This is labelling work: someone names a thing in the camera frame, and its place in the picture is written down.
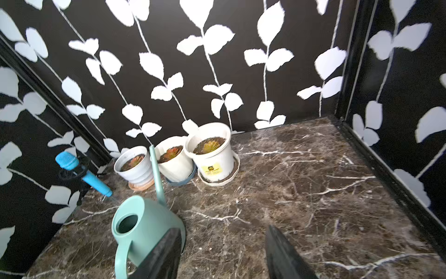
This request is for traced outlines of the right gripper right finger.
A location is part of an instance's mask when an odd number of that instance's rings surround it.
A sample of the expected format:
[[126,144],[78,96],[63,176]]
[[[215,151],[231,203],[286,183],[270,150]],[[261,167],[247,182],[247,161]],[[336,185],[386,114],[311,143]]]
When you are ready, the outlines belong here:
[[312,268],[275,226],[268,226],[265,249],[270,279],[318,279]]

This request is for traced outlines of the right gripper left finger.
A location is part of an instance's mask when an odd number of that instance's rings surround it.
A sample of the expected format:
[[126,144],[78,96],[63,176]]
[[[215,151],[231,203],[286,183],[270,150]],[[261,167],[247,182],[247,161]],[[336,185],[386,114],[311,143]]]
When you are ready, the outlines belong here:
[[169,229],[129,279],[176,279],[181,248],[181,230]]

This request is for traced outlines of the mint green watering can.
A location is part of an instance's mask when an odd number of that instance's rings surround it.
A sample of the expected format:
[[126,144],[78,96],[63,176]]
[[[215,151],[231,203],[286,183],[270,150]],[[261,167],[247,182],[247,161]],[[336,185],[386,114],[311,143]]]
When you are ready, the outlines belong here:
[[128,277],[128,260],[138,267],[171,228],[181,230],[181,252],[185,246],[185,225],[167,207],[154,146],[151,145],[147,149],[150,154],[157,200],[134,195],[118,207],[111,224],[111,232],[118,243],[115,254],[117,279]]

